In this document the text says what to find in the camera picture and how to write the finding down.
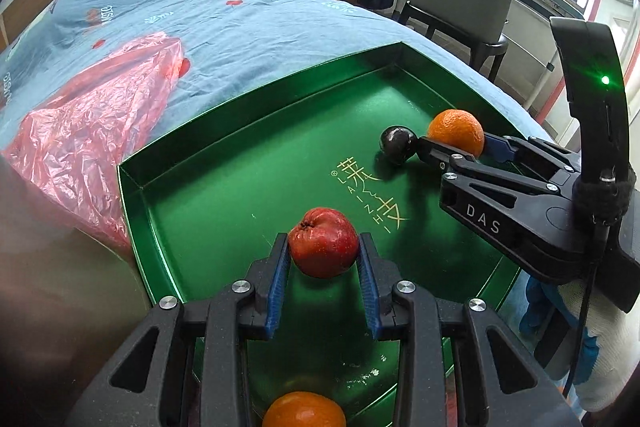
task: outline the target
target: metal screw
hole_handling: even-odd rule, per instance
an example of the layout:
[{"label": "metal screw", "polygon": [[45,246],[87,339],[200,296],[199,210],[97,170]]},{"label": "metal screw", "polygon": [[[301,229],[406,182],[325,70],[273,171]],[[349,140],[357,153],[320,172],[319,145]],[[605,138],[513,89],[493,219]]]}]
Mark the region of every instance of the metal screw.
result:
[{"label": "metal screw", "polygon": [[176,307],[176,305],[178,304],[178,299],[176,299],[173,295],[167,295],[166,297],[162,297],[160,299],[159,304],[163,310],[170,310]]},{"label": "metal screw", "polygon": [[415,292],[415,284],[411,281],[400,281],[396,284],[396,288],[400,293],[413,293]]},{"label": "metal screw", "polygon": [[239,281],[234,282],[231,285],[231,289],[236,293],[248,292],[251,289],[251,283],[249,281],[245,281],[244,279],[241,279]]},{"label": "metal screw", "polygon": [[469,307],[475,312],[483,312],[486,309],[486,302],[482,299],[471,299],[469,301]]}]

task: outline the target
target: black cable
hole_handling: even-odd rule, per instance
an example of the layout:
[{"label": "black cable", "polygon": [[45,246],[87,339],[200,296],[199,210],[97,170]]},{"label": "black cable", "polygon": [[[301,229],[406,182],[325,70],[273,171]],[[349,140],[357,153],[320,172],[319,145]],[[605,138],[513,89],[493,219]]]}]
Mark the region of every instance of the black cable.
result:
[{"label": "black cable", "polygon": [[587,282],[582,295],[582,304],[580,306],[580,318],[578,320],[578,330],[575,339],[574,353],[571,358],[571,366],[569,367],[569,376],[566,379],[562,395],[566,398],[569,396],[569,391],[574,383],[575,371],[580,361],[580,352],[582,351],[582,338],[587,328],[587,315],[589,314],[589,304],[591,301],[591,293],[596,282],[596,274],[598,273],[598,266],[604,256],[605,249],[607,248],[607,241],[609,239],[609,225],[595,225],[593,230],[593,242],[591,243],[590,251],[590,267]]}]

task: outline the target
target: dark round fruit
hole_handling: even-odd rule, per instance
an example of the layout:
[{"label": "dark round fruit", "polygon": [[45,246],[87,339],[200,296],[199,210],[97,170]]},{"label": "dark round fruit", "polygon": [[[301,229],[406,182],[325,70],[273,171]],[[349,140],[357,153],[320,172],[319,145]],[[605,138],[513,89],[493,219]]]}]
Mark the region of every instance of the dark round fruit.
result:
[{"label": "dark round fruit", "polygon": [[380,150],[395,165],[402,165],[415,154],[418,137],[407,127],[392,125],[380,135]]}]

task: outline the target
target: mandarin orange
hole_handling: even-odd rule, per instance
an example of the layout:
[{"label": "mandarin orange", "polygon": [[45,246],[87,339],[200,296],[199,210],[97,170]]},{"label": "mandarin orange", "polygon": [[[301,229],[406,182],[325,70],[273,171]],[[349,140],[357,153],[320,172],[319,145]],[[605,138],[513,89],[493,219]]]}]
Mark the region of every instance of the mandarin orange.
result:
[{"label": "mandarin orange", "polygon": [[262,427],[346,427],[344,413],[333,400],[296,391],[281,396],[264,415]]},{"label": "mandarin orange", "polygon": [[484,149],[484,132],[470,112],[447,109],[429,124],[427,138],[462,149],[476,158]]}]

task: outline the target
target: bed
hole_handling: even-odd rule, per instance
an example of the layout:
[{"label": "bed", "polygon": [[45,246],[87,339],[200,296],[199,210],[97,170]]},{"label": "bed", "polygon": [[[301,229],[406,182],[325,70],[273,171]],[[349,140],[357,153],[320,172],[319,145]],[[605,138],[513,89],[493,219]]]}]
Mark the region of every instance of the bed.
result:
[{"label": "bed", "polygon": [[[75,227],[129,261],[117,163],[226,100],[346,54],[403,41],[525,136],[548,139],[518,103],[449,52],[336,0],[15,0],[0,26],[2,155]],[[513,316],[524,303],[521,286],[517,293]],[[121,318],[110,318],[111,330]]]}]

